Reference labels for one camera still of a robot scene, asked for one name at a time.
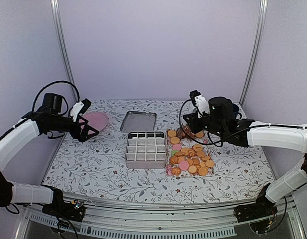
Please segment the metal tongs white handle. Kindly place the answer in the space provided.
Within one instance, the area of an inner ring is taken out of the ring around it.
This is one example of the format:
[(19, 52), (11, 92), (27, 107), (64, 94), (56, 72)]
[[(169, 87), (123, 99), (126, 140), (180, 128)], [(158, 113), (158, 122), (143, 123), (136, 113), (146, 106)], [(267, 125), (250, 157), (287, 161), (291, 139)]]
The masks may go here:
[(176, 134), (179, 139), (195, 138), (195, 134), (191, 132), (191, 129), (188, 125), (183, 125), (182, 128), (179, 127), (176, 130)]

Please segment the orange round cookie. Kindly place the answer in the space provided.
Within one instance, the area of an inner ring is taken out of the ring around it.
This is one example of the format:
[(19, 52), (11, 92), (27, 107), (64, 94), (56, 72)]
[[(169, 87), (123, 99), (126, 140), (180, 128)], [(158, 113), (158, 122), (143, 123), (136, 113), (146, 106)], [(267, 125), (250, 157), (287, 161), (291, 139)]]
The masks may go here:
[(204, 132), (199, 132), (195, 135), (196, 138), (203, 138), (204, 137)]

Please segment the metal divided cookie tin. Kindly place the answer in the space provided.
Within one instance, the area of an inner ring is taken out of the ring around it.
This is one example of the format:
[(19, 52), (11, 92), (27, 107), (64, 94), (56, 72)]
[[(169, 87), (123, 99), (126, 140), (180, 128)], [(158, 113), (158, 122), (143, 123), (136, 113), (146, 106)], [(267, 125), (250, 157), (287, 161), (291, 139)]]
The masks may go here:
[(130, 132), (125, 153), (129, 169), (164, 169), (166, 167), (166, 137), (164, 132)]

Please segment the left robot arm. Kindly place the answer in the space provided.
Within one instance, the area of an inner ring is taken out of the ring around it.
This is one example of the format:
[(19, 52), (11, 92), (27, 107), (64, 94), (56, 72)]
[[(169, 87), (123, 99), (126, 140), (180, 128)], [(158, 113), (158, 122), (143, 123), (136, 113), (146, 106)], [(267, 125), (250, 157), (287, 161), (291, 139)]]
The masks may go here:
[(7, 181), (3, 171), (10, 161), (31, 141), (43, 134), (69, 133), (73, 139), (86, 142), (99, 134), (89, 126), (83, 113), (91, 101), (83, 99), (62, 113), (62, 95), (46, 93), (42, 106), (25, 114), (21, 120), (0, 137), (0, 207), (10, 204), (48, 204), (57, 216), (68, 212), (68, 205), (61, 200), (58, 189)]

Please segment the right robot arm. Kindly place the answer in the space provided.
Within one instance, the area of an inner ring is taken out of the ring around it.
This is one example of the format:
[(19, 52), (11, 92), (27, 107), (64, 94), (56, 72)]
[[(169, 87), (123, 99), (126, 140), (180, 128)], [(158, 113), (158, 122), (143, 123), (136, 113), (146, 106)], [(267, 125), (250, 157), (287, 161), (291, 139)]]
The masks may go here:
[(304, 155), (291, 170), (263, 187), (252, 205), (254, 216), (262, 217), (271, 209), (271, 204), (307, 183), (307, 124), (282, 125), (237, 119), (230, 99), (213, 97), (206, 100), (198, 91), (191, 92), (189, 101), (195, 106), (195, 112), (180, 113), (179, 121), (184, 120), (192, 133), (205, 130), (218, 136), (220, 143), (283, 148)]

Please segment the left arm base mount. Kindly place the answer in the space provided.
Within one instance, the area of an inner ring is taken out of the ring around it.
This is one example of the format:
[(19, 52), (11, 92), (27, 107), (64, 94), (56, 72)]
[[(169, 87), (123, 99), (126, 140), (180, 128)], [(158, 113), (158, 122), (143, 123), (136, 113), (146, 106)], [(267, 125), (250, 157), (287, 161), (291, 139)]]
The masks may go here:
[(44, 204), (42, 212), (70, 221), (82, 222), (85, 216), (86, 207), (65, 202), (62, 198), (56, 198), (52, 200), (52, 203)]

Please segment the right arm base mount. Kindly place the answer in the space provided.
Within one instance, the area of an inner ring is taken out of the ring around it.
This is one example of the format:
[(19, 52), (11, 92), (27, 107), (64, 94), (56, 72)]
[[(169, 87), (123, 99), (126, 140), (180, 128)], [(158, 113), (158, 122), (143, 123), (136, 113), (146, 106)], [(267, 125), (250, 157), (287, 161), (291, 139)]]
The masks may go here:
[(233, 214), (238, 222), (249, 221), (251, 230), (257, 234), (265, 234), (276, 219), (277, 207), (272, 203), (254, 202), (239, 205), (234, 208)]

